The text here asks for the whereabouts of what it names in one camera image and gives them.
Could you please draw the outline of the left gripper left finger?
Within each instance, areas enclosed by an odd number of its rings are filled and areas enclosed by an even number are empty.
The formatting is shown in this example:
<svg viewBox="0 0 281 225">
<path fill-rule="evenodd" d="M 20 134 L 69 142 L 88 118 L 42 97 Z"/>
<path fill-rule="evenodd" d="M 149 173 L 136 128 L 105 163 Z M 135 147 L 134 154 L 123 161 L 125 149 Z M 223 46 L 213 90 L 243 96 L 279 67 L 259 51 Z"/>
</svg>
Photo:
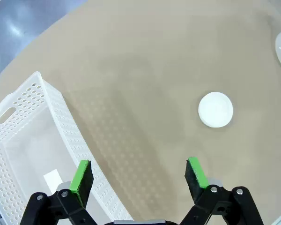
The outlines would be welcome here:
<svg viewBox="0 0 281 225">
<path fill-rule="evenodd" d="M 86 210 L 93 180 L 91 162 L 81 160 L 69 188 L 51 196 L 42 192 L 31 195 L 20 224 L 56 225 L 59 220 L 68 219 L 73 225 L 95 225 Z"/>
</svg>

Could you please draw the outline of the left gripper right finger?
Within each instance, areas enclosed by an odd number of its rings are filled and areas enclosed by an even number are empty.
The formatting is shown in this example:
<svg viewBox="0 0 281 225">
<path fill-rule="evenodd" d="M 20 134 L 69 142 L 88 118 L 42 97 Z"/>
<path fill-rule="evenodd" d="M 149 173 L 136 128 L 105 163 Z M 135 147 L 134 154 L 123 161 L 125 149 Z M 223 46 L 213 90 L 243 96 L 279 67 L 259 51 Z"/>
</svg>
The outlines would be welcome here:
<svg viewBox="0 0 281 225">
<path fill-rule="evenodd" d="M 238 186 L 228 191 L 210 184 L 196 157 L 187 159 L 185 179 L 194 205 L 180 224 L 206 225 L 212 215 L 222 216 L 228 225 L 263 224 L 249 189 Z"/>
</svg>

